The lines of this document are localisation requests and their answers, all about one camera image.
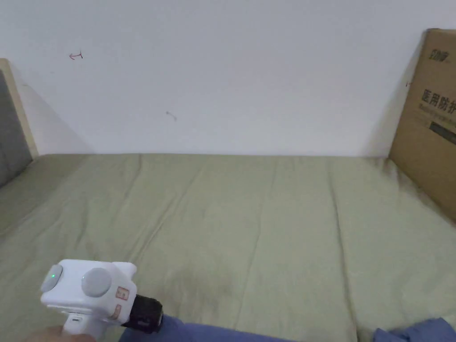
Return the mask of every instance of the cardboard box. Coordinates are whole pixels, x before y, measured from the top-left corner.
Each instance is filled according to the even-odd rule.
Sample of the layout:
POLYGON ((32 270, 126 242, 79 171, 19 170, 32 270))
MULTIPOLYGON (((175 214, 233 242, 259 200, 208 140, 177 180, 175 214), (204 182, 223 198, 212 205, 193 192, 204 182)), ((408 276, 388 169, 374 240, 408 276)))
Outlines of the cardboard box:
POLYGON ((456 30, 427 32, 389 157, 456 221, 456 30))

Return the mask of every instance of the handheld device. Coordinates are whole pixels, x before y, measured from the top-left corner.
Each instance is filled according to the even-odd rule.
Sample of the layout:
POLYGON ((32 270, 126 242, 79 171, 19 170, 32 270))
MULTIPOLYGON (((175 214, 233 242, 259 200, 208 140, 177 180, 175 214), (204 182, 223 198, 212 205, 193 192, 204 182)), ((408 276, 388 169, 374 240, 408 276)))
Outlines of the handheld device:
POLYGON ((132 263, 65 259, 47 273, 41 302, 67 314, 64 334, 89 334, 98 340, 110 325, 157 332, 163 307, 137 294, 135 273, 132 263))

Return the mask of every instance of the hand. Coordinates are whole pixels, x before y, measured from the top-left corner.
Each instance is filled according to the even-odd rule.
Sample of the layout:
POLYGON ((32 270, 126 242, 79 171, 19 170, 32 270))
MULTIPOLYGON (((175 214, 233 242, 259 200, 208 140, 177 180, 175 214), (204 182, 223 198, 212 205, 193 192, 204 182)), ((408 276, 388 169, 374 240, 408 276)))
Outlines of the hand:
POLYGON ((23 342, 96 342, 90 335, 62 335, 62 326, 53 326, 35 332, 23 342))

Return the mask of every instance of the device handle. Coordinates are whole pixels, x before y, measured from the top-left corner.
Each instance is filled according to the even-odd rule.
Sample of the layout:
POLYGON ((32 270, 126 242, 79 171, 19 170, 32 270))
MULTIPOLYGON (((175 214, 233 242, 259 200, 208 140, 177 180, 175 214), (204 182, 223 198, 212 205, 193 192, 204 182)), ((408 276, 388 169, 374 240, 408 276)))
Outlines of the device handle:
POLYGON ((106 332, 108 324, 106 322, 94 319, 91 315, 81 315, 70 313, 67 321, 63 326, 63 335, 87 334, 92 336, 96 341, 101 339, 106 332))

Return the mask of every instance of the green mattress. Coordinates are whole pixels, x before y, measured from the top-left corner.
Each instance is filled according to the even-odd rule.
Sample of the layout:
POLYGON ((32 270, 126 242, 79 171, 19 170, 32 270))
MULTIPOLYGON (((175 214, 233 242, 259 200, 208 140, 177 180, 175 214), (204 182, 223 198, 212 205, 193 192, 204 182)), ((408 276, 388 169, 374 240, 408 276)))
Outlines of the green mattress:
POLYGON ((64 323, 39 288, 66 258, 135 263, 184 321, 297 341, 456 323, 455 226, 385 159, 43 156, 0 189, 3 341, 64 323))

